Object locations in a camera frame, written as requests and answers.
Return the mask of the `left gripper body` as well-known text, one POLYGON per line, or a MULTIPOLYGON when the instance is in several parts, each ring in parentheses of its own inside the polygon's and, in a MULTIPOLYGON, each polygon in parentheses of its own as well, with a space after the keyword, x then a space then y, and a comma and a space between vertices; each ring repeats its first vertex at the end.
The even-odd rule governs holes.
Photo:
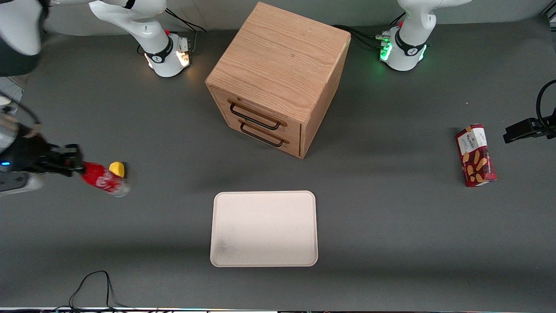
POLYGON ((556 117, 543 117, 539 120, 540 136, 547 139, 556 138, 556 117))

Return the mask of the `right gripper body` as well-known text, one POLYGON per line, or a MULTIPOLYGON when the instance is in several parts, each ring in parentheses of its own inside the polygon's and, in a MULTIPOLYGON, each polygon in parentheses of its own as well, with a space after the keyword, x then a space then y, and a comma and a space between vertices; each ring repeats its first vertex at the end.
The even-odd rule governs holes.
POLYGON ((49 143, 40 135, 17 136, 0 155, 1 172, 43 173, 40 159, 49 151, 49 143))

